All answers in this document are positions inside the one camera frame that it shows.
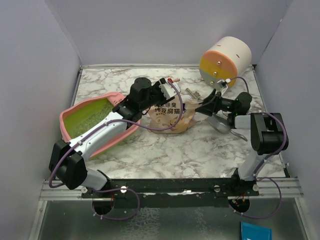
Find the white bag sealing clip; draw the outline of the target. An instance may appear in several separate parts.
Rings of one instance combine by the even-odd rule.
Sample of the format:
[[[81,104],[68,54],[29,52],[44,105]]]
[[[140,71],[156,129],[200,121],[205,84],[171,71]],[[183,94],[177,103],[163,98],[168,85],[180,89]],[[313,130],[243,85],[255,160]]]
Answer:
[[[191,91],[189,88],[186,88],[185,91],[193,100],[197,100],[198,103],[203,102],[201,95],[197,91]]]

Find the silver metal litter scoop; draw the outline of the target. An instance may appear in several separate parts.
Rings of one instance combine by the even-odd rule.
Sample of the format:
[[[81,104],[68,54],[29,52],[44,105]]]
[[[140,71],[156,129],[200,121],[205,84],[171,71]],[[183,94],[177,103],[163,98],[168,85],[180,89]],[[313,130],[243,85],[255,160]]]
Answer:
[[[227,120],[223,117],[220,117],[216,114],[209,116],[206,118],[206,121],[220,134],[226,135],[226,134],[232,134],[238,139],[244,140],[245,142],[248,142],[248,139],[237,132],[234,132],[227,123]]]

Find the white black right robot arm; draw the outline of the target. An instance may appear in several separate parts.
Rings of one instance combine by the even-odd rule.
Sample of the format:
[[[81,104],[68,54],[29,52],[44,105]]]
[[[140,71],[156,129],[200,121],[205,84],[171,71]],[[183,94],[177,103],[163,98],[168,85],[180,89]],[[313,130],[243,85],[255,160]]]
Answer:
[[[288,148],[289,138],[280,113],[248,113],[252,96],[241,92],[234,100],[222,97],[215,89],[195,112],[212,118],[219,111],[228,112],[226,126],[230,129],[250,130],[251,152],[244,163],[229,179],[228,188],[240,196],[257,181],[257,176],[267,160]]]

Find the peach cat litter bag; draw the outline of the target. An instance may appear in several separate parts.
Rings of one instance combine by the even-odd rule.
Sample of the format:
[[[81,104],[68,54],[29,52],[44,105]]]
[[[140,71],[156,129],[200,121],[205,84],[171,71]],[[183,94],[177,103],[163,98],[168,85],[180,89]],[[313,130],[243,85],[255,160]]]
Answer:
[[[181,134],[193,127],[196,124],[194,116],[196,114],[195,109],[199,106],[199,103],[195,99],[183,100],[183,106],[179,98],[176,96],[172,101],[162,106],[153,106],[149,111],[150,117],[149,128],[166,129],[175,124],[180,113],[182,113],[179,122],[171,129],[154,131],[156,134]]]

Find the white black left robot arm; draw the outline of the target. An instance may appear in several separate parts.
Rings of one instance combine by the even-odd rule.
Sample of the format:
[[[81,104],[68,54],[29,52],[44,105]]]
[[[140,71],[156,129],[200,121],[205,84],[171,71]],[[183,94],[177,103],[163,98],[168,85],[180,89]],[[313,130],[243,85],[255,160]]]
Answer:
[[[161,78],[151,83],[139,77],[130,87],[129,94],[94,127],[69,141],[58,140],[49,163],[49,186],[56,188],[53,179],[74,190],[79,186],[93,189],[97,196],[106,197],[111,190],[111,180],[100,170],[86,166],[87,160],[104,144],[137,125],[143,111],[152,106],[162,106],[175,98],[179,87],[170,79]]]

